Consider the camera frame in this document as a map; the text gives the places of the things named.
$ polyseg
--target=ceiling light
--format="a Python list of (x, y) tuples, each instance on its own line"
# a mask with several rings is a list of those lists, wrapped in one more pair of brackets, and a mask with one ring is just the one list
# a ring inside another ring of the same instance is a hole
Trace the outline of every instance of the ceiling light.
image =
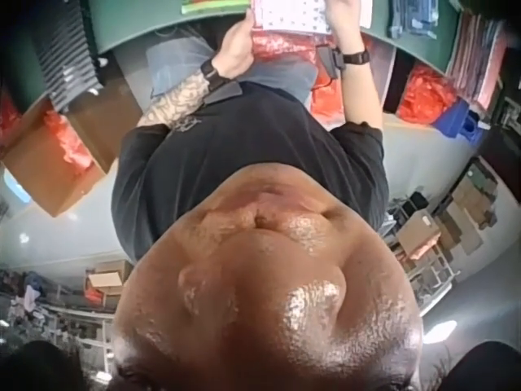
[(26, 233), (22, 232), (20, 234), (20, 243), (26, 244), (27, 242), (29, 242), (29, 237)]
[(423, 336), (423, 343), (425, 345), (430, 345), (443, 342), (449, 338), (457, 325), (458, 322), (455, 320), (436, 324), (425, 336)]
[(106, 373), (106, 372), (103, 372), (103, 371), (99, 371), (97, 374), (96, 374), (96, 379), (99, 379), (101, 381), (106, 381), (106, 382), (109, 382), (111, 381), (112, 379), (112, 375), (110, 373)]

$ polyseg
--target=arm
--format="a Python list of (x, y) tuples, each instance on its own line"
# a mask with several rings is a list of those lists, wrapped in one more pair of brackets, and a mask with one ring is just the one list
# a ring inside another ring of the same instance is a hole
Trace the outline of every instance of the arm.
[[(361, 0), (328, 0), (328, 20), (335, 32), (338, 46), (343, 54), (364, 51), (360, 32)], [(370, 64), (347, 64), (342, 72), (342, 97), (346, 121), (356, 124), (367, 122), (382, 129), (381, 103), (374, 85)]]
[(143, 113), (138, 127), (164, 124), (171, 129), (176, 121), (195, 112), (208, 92), (208, 81), (198, 69), (179, 86), (155, 99)]
[[(244, 20), (226, 32), (221, 49), (212, 59), (212, 65), (221, 77), (235, 79), (252, 66), (254, 23), (252, 11), (247, 10)], [(201, 107), (208, 93), (208, 81), (197, 70), (179, 86), (154, 101), (139, 120), (138, 126), (165, 124), (171, 129), (176, 121)]]

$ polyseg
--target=watch strap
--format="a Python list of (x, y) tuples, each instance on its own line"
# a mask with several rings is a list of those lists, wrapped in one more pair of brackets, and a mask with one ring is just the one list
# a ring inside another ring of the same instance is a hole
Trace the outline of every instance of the watch strap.
[(365, 49), (364, 51), (360, 51), (358, 53), (353, 53), (352, 55), (342, 54), (342, 59), (344, 61), (344, 64), (352, 64), (352, 65), (367, 64), (371, 60), (369, 51), (367, 49)]
[(208, 89), (210, 92), (218, 90), (223, 87), (224, 84), (230, 82), (230, 79), (219, 75), (219, 72), (212, 65), (212, 59), (207, 59), (203, 62), (201, 65), (201, 73), (208, 81)]

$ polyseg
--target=clothing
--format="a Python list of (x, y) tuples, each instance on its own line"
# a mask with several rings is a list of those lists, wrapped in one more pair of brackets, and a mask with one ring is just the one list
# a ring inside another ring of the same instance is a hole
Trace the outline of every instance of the clothing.
[(112, 197), (123, 249), (135, 261), (184, 213), (231, 174), (256, 163), (303, 170), (357, 211), (375, 230), (388, 187), (382, 133), (347, 123), (327, 132), (291, 95), (241, 83), (243, 95), (165, 125), (137, 128), (125, 138)]
[(36, 308), (36, 299), (40, 297), (40, 292), (33, 289), (31, 285), (25, 287), (25, 296), (24, 296), (24, 309), (31, 313)]
[(438, 391), (517, 391), (521, 389), (521, 353), (490, 340), (465, 354)]

